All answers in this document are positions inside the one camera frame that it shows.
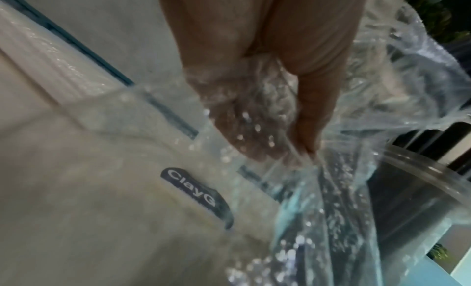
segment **plastic bag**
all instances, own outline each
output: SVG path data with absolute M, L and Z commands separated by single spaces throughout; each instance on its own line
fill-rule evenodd
M 289 139 L 293 83 L 254 57 L 4 131 L 2 284 L 381 285 L 367 180 L 389 137 L 464 115 L 470 80 L 402 1 L 369 0 L 317 165 Z M 227 142 L 246 134 L 279 157 Z

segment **plastic tub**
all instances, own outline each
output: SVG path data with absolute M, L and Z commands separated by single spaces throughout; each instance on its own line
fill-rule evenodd
M 386 286 L 397 285 L 453 223 L 469 220 L 471 183 L 403 148 L 386 148 L 368 186 Z

